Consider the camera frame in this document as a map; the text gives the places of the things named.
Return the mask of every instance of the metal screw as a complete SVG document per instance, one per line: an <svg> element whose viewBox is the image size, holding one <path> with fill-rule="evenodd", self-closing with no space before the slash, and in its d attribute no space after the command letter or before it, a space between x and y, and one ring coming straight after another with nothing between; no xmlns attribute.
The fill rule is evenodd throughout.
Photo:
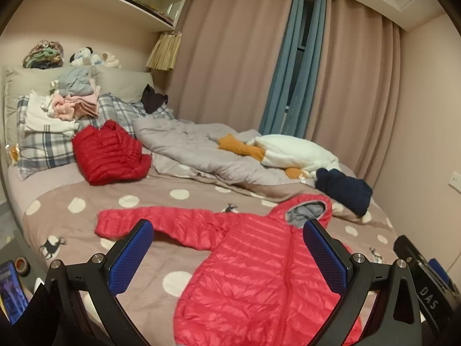
<svg viewBox="0 0 461 346"><path fill-rule="evenodd" d="M353 254L352 257L358 263L363 263L365 261L365 256L363 256L362 254Z"/></svg>
<svg viewBox="0 0 461 346"><path fill-rule="evenodd" d="M91 261L96 264L99 264L103 260L104 260L103 254L96 254L96 255L93 255L93 257L91 258Z"/></svg>
<svg viewBox="0 0 461 346"><path fill-rule="evenodd" d="M52 269L56 269L61 265L61 260L53 260L50 264Z"/></svg>
<svg viewBox="0 0 461 346"><path fill-rule="evenodd" d="M405 261L403 261L402 259L397 259L396 263L400 268L406 268L407 267L407 263L405 263Z"/></svg>

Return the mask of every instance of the tape roll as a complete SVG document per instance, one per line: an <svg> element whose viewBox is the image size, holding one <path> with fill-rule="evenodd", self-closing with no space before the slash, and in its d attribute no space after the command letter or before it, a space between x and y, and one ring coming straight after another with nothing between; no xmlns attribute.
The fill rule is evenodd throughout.
<svg viewBox="0 0 461 346"><path fill-rule="evenodd" d="M22 256L18 257L14 261L14 267L16 268L16 272L22 277L27 276L31 271L31 266L29 265L26 258Z"/></svg>

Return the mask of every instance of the jacket hood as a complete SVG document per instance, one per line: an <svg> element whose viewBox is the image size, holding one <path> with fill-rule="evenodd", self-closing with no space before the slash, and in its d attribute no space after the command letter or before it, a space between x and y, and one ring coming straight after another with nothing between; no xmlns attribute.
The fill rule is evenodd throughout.
<svg viewBox="0 0 461 346"><path fill-rule="evenodd" d="M302 228L311 218L316 218L322 226L327 226L331 214L331 201L328 196L303 194L278 204L267 216Z"/></svg>

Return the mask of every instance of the phone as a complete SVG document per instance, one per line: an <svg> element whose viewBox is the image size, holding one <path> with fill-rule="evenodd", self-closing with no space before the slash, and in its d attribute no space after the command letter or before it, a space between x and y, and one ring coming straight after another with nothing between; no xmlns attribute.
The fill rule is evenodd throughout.
<svg viewBox="0 0 461 346"><path fill-rule="evenodd" d="M0 298L10 323L14 324L25 311L28 302L11 260L0 265Z"/></svg>

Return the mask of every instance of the wall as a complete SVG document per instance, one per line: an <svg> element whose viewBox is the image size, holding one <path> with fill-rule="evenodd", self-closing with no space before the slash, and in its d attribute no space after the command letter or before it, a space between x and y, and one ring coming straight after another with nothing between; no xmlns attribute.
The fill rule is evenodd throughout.
<svg viewBox="0 0 461 346"><path fill-rule="evenodd" d="M389 151L374 189L399 234L445 269L461 250L461 37L446 14L402 37L402 77ZM461 285L461 264L450 270Z"/></svg>
<svg viewBox="0 0 461 346"><path fill-rule="evenodd" d="M0 186L0 204L2 204L3 202L6 202L6 197L5 193L3 192L3 188Z"/></svg>
<svg viewBox="0 0 461 346"><path fill-rule="evenodd" d="M0 36L0 64L21 64L41 39L57 40L65 61L81 47L113 53L124 69L145 70L158 33L116 16L79 5L78 1L25 0Z"/></svg>

